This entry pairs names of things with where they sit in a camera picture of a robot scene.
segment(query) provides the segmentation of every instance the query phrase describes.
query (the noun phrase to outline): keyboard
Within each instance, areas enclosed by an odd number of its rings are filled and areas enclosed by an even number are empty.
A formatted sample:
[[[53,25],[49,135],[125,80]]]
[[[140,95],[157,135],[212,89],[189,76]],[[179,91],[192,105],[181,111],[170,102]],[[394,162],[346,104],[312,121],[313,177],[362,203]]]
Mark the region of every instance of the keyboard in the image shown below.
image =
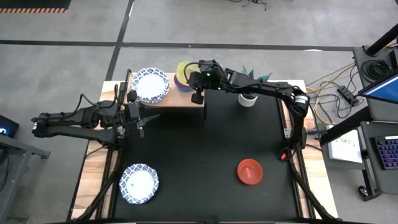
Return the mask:
[[[381,169],[398,169],[398,136],[372,138]]]

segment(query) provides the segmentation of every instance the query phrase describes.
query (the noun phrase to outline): blue and white plate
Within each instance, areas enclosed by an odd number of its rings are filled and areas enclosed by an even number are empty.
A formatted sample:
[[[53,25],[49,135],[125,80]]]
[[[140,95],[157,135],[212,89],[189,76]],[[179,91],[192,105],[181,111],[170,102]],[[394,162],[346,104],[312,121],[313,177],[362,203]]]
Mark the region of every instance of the blue and white plate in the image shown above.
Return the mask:
[[[137,91],[139,101],[154,104],[169,92],[170,81],[167,74],[158,68],[143,68],[133,76],[131,89]]]
[[[131,204],[142,204],[151,199],[159,187],[156,170],[145,164],[128,167],[119,181],[122,198]]]

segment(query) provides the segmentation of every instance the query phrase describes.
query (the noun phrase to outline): red plastic cap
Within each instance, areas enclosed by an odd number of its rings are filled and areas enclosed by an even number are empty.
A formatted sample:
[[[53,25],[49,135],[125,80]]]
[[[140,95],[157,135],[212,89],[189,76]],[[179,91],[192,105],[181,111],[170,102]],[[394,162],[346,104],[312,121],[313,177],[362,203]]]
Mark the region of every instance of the red plastic cap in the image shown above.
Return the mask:
[[[262,167],[254,159],[245,159],[238,165],[238,177],[245,184],[253,185],[262,178]]]

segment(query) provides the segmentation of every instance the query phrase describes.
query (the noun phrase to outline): concrete floor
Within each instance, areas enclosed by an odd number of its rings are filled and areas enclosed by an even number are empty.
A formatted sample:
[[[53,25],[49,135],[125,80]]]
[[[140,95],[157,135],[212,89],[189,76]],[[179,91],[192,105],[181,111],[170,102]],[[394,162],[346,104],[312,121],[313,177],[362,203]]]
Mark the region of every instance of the concrete floor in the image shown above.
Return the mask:
[[[66,14],[0,14],[0,40],[116,42],[127,2],[73,0]],[[264,12],[262,5],[241,7],[245,0],[136,0],[124,42],[357,46],[371,44],[398,21],[394,0],[267,2]],[[28,223],[65,221],[87,141],[35,138],[30,119],[44,111],[74,109],[80,93],[98,99],[113,49],[0,45],[0,94],[5,96],[0,114],[21,124],[18,139],[52,151],[47,161],[32,159],[11,216],[29,217]],[[353,61],[350,52],[122,48],[113,80],[122,80],[128,68],[156,66],[173,72],[182,60],[209,58],[237,70],[253,68],[256,76],[273,72],[272,79],[306,83]],[[346,76],[337,82],[347,85]],[[361,88],[358,76],[354,83]],[[311,87],[318,88],[319,82]],[[325,108],[334,122],[341,121],[334,104]],[[363,185],[360,171],[328,169],[328,174],[340,218],[396,223],[397,196],[362,202],[356,193]]]

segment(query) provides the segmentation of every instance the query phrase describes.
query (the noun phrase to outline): white pot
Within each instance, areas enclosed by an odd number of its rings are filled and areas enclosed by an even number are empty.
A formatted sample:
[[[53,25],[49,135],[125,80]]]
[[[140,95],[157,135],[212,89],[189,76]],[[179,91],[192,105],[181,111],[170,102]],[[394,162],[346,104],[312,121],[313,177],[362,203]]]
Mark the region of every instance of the white pot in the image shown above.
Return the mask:
[[[242,94],[239,94],[238,96],[238,102],[240,103],[240,105],[244,106],[244,107],[251,107],[256,103],[258,96],[256,96],[254,99],[252,100],[248,100],[245,97],[243,97]]]

